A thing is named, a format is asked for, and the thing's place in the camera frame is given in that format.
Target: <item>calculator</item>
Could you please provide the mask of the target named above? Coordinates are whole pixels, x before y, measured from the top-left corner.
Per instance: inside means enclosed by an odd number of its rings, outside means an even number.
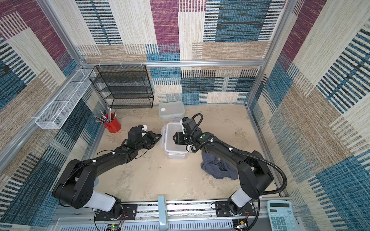
[[[298,231],[291,202],[267,201],[267,210],[272,231]]]

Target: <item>black wire shelf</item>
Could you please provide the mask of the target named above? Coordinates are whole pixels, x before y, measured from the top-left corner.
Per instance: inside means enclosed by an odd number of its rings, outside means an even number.
[[[152,98],[153,94],[115,94],[112,93],[109,96],[105,97],[104,99],[146,99],[146,98]]]
[[[89,78],[112,108],[153,108],[154,95],[145,65],[100,65]]]

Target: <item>beige floor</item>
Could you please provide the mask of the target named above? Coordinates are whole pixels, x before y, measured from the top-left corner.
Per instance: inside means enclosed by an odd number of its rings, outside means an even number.
[[[203,132],[211,132],[239,149],[261,152],[243,105],[191,106],[185,110],[187,117],[203,114],[200,125]],[[117,118],[122,129],[118,133],[106,130],[97,152],[119,147],[131,127],[146,124],[148,130],[160,133],[167,123],[159,118],[158,108],[120,109]],[[139,156],[143,153],[144,150],[139,151]],[[201,162],[201,151],[189,153],[187,159],[168,159],[158,143],[141,158],[100,175],[95,190],[117,196],[122,201],[147,201],[157,200],[159,195],[167,200],[228,198],[239,187],[239,180],[213,178],[201,169]],[[268,190],[273,189],[276,189],[274,183]]]

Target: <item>light blue clamp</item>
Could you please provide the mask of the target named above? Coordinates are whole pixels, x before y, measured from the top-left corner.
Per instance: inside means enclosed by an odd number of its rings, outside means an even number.
[[[159,230],[167,231],[167,204],[164,196],[158,197]]]

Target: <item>red pencil cup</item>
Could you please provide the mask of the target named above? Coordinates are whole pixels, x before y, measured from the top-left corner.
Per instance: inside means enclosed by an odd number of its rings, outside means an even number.
[[[108,129],[108,131],[110,133],[116,133],[118,132],[119,130],[121,130],[121,124],[120,122],[117,120],[117,116],[116,118],[114,118],[114,120],[110,123],[105,123],[104,126]]]

